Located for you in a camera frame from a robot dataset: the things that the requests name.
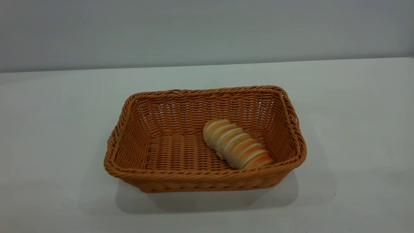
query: bread roll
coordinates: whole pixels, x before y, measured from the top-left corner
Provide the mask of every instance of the bread roll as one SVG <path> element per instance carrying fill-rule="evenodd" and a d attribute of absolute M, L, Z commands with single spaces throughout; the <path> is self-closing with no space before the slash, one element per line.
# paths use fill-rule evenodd
<path fill-rule="evenodd" d="M 234 169 L 256 168 L 274 163 L 263 145 L 241 128 L 225 119 L 213 119 L 204 125 L 207 146 Z"/>

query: bread loaf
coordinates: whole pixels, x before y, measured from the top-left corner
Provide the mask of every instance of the bread loaf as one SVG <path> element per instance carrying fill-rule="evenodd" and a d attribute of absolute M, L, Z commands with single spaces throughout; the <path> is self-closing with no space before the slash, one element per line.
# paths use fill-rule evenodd
<path fill-rule="evenodd" d="M 263 145 L 243 129 L 225 119 L 213 119 L 204 125 L 203 137 L 207 146 L 234 169 L 256 168 L 274 163 Z"/>

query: basket bottom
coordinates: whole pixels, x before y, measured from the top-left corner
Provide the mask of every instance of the basket bottom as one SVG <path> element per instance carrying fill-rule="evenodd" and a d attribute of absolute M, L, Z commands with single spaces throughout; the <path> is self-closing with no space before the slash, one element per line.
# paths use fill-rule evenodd
<path fill-rule="evenodd" d="M 267 149 L 262 134 L 249 132 Z M 232 170 L 226 161 L 204 142 L 202 133 L 173 134 L 150 141 L 145 169 L 148 170 Z"/>

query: rectangular basket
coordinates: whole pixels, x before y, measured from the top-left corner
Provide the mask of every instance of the rectangular basket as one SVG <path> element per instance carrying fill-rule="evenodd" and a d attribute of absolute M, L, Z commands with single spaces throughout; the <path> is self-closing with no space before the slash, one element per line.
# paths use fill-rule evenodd
<path fill-rule="evenodd" d="M 233 170 L 203 141 L 204 124 L 213 118 L 243 128 L 276 163 Z M 108 140 L 104 166 L 144 192 L 223 191 L 275 186 L 305 158 L 286 92 L 254 86 L 132 95 Z"/>

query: brown basket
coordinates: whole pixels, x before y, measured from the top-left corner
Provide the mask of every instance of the brown basket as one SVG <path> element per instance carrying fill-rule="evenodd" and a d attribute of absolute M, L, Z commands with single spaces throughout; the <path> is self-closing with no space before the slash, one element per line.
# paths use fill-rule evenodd
<path fill-rule="evenodd" d="M 212 118 L 243 128 L 276 164 L 231 169 L 203 141 L 204 124 Z M 245 190 L 277 185 L 305 158 L 286 92 L 255 86 L 132 95 L 108 140 L 104 166 L 144 192 Z"/>

